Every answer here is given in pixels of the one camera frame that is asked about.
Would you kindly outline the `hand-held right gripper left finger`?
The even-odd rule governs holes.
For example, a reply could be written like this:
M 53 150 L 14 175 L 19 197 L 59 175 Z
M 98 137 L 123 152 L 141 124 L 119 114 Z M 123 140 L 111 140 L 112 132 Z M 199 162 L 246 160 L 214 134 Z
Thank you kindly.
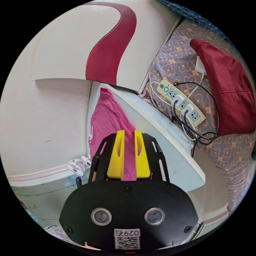
M 107 171 L 108 179 L 123 179 L 125 131 L 117 131 Z

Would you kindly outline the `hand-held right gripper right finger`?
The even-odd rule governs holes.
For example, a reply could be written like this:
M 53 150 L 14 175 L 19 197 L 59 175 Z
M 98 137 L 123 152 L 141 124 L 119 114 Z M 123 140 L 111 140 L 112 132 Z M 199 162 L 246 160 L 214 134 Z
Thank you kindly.
M 141 131 L 134 131 L 135 141 L 135 169 L 137 179 L 148 179 L 150 177 L 150 167 L 148 163 L 146 147 Z

